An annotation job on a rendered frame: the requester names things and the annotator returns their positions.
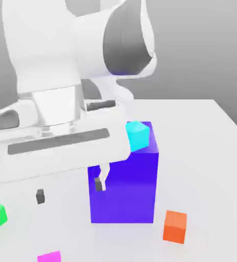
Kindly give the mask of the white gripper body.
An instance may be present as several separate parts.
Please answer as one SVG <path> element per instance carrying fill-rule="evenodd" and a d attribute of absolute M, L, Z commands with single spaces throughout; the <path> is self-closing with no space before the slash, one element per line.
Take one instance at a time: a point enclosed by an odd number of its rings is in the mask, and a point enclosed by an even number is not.
<path fill-rule="evenodd" d="M 72 134 L 39 138 L 39 128 L 0 132 L 0 183 L 125 160 L 131 153 L 125 107 L 90 111 Z"/>

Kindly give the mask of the small cyan cube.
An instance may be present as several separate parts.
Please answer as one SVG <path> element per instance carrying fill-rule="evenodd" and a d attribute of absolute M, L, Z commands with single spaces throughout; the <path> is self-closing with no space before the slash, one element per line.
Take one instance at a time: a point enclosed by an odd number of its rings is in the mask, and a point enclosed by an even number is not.
<path fill-rule="evenodd" d="M 150 128 L 140 121 L 128 122 L 126 124 L 126 131 L 130 142 L 131 152 L 149 146 Z"/>

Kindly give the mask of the small magenta cube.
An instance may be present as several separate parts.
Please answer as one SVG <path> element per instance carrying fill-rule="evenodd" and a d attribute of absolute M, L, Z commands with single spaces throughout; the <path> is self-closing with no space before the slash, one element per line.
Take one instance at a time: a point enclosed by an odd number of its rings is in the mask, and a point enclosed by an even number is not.
<path fill-rule="evenodd" d="M 60 251 L 54 251 L 43 255 L 39 255 L 37 257 L 37 262 L 61 262 Z"/>

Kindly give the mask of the small orange cube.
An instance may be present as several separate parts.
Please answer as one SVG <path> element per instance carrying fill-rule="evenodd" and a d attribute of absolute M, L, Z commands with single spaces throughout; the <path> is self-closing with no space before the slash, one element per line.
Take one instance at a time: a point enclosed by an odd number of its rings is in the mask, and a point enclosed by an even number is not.
<path fill-rule="evenodd" d="M 186 213 L 167 210 L 164 221 L 163 240 L 184 244 L 186 226 Z"/>

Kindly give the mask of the large blue box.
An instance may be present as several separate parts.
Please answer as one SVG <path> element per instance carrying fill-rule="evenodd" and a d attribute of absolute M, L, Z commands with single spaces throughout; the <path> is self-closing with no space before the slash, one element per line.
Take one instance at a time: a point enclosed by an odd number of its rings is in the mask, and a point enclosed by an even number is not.
<path fill-rule="evenodd" d="M 110 164 L 106 190 L 97 191 L 99 166 L 88 168 L 91 222 L 93 224 L 151 224 L 154 221 L 159 150 L 153 125 L 149 145 L 132 152 L 125 161 Z"/>

